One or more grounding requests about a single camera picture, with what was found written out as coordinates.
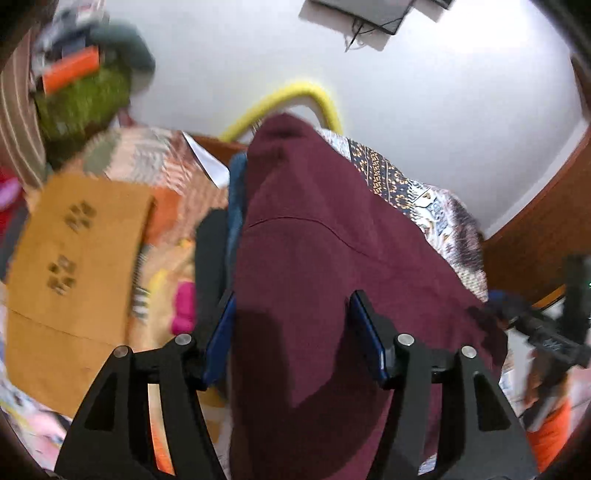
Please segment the orange sleeve forearm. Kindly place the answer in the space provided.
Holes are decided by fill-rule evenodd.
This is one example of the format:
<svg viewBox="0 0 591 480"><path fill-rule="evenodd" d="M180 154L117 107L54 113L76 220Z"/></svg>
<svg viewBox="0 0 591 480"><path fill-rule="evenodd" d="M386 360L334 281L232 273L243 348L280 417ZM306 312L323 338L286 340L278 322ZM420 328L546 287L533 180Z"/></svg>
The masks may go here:
<svg viewBox="0 0 591 480"><path fill-rule="evenodd" d="M544 421L538 431L528 432L539 472L543 472L554 461L569 438L571 402L566 398Z"/></svg>

